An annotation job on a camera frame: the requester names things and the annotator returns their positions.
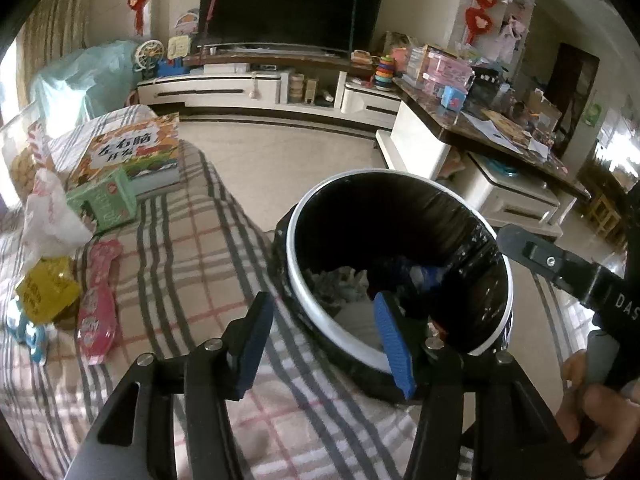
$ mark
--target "trash can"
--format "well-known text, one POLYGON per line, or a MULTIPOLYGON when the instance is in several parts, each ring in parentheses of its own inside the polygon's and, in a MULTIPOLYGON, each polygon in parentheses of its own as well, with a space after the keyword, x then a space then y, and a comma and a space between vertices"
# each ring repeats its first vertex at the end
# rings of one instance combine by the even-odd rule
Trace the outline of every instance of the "trash can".
POLYGON ((405 402, 384 352, 337 323, 313 296, 305 271, 367 269, 381 256, 450 267, 437 312, 459 352, 506 348, 513 280, 495 232, 445 187, 391 170, 356 170, 311 189, 276 227, 271 279, 294 318, 367 395, 405 402))

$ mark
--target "bed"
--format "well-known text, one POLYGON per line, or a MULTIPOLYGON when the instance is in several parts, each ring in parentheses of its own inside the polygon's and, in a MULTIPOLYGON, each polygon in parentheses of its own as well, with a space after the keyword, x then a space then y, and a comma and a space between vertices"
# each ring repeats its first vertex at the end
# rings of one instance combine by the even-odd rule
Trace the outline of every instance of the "bed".
MULTIPOLYGON (((68 174, 92 136, 154 116, 145 106, 117 110, 55 140, 68 174)), ((88 366, 72 330, 47 329, 44 366, 0 327, 0 410, 40 475, 64 478, 84 436, 120 378, 143 352, 185 354, 244 316, 258 291, 276 296, 266 272, 270 243, 225 189, 205 155, 180 142, 182 186, 139 203, 135 222, 96 237, 75 255, 86 288, 87 253, 98 238, 117 238, 122 256, 110 275, 121 336, 105 363, 88 366)), ((23 215, 10 213, 0 234, 2 319, 24 259, 23 215)), ((246 478, 399 479, 416 423, 408 408, 361 394, 328 364, 281 301, 254 387, 228 412, 246 478)), ((190 478, 184 405, 174 409, 178 478, 190 478)))

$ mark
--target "metal screw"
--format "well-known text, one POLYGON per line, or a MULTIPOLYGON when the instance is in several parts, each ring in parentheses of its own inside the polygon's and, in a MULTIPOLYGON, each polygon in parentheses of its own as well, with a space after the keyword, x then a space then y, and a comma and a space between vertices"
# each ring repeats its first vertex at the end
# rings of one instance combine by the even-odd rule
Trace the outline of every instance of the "metal screw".
POLYGON ((149 366, 153 361, 154 361, 154 355, 149 353, 141 354, 136 359, 136 362, 140 366, 149 366))
POLYGON ((210 352, 215 352, 216 350, 220 350, 221 348, 222 348, 222 339, 220 339, 219 337, 209 339, 204 344, 204 349, 209 350, 210 352))
POLYGON ((442 342, 441 339, 438 339, 437 337, 428 338, 427 341, 424 342, 424 345, 429 350, 442 350, 444 348, 444 343, 442 342))
POLYGON ((501 365, 508 365, 510 363, 513 363, 513 356, 509 352, 506 352, 504 350, 497 352, 495 358, 501 365))

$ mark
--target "television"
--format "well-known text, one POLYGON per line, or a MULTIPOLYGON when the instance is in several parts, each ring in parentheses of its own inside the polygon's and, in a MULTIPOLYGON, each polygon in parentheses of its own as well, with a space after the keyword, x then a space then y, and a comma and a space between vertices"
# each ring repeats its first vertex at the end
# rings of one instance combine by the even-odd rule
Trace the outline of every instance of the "television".
POLYGON ((368 50, 380 1, 200 0, 198 44, 368 50))

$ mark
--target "drawer handle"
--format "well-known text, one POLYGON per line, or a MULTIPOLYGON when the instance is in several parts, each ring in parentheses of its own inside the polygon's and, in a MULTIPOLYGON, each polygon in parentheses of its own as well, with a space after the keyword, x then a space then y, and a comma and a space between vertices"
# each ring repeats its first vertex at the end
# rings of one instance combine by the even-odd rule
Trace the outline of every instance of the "drawer handle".
POLYGON ((244 90, 241 88, 228 88, 219 90, 188 90, 182 92, 158 92, 156 97, 167 97, 171 95, 193 95, 193 94, 243 94, 244 90))
POLYGON ((385 110, 384 108, 378 108, 377 106, 366 105, 364 107, 364 109, 365 110, 371 110, 372 112, 380 112, 381 114, 398 115, 398 112, 393 112, 391 110, 385 110))
POLYGON ((509 206, 505 207, 503 211, 505 213, 510 213, 512 215, 522 216, 524 218, 531 218, 532 220, 537 220, 538 222, 542 222, 542 219, 544 218, 544 216, 542 215, 530 213, 527 211, 522 211, 521 209, 516 209, 514 207, 509 207, 509 206))

